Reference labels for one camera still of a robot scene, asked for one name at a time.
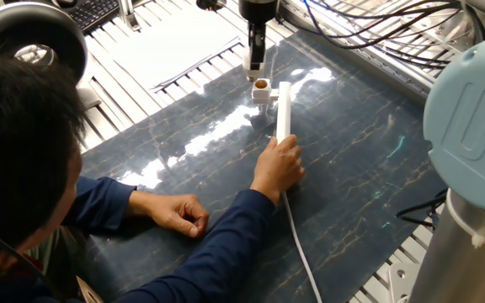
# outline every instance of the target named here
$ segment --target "white paper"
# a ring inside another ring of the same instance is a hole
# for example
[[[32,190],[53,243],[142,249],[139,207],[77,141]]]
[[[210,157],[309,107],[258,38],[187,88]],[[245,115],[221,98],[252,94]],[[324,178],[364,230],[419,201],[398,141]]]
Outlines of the white paper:
[[[147,89],[175,81],[239,41],[239,33],[226,20],[199,8],[185,9],[158,24],[162,28],[143,29],[113,52],[117,64]]]

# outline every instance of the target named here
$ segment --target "marble surface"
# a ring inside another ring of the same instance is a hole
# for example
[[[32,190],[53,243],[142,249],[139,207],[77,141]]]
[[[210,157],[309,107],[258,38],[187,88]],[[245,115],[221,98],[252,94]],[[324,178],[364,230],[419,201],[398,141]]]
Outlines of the marble surface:
[[[325,302],[345,302],[414,225],[394,218],[444,184],[431,167],[423,110],[328,46],[298,33],[267,53],[265,76],[293,83],[292,127],[306,176],[289,192],[296,228]],[[157,194],[197,194],[210,226],[247,189],[274,132],[276,107],[257,106],[241,67],[88,151],[83,175]],[[280,207],[235,302],[313,302]],[[169,274],[197,242],[150,221],[87,237],[83,277],[105,300]]]

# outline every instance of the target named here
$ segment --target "gray cylindrical robot base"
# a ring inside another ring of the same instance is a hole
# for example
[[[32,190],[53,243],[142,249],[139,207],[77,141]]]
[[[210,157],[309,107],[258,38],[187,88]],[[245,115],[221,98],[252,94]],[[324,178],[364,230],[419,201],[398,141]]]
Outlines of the gray cylindrical robot base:
[[[451,190],[408,302],[485,303],[485,211]]]

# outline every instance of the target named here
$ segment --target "blue long-sleeve shirt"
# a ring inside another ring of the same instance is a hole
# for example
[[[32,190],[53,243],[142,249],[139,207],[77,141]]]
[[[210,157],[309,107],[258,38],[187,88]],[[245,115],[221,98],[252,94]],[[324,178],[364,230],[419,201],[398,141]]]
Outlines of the blue long-sleeve shirt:
[[[76,201],[63,224],[84,231],[115,231],[135,189],[110,178],[80,178]],[[273,212],[273,204],[263,194],[240,192],[186,262],[172,274],[131,290],[116,302],[227,301],[258,252]],[[0,279],[0,302],[56,301],[37,278],[22,277]]]

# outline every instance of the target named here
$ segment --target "workbench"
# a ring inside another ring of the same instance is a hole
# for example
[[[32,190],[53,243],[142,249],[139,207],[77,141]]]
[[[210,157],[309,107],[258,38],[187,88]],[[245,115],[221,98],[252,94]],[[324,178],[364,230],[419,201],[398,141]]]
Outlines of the workbench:
[[[302,31],[267,50],[264,76],[273,88],[293,83],[291,132],[306,176],[288,199],[323,301],[344,303],[415,229],[394,214],[445,187],[428,157],[423,109]],[[212,226],[249,187],[274,132],[276,107],[253,104],[251,89],[242,67],[232,69],[87,151],[83,175],[197,194]],[[80,239],[80,274],[106,301],[170,274],[199,244],[150,220]],[[314,300],[280,206],[233,302]]]

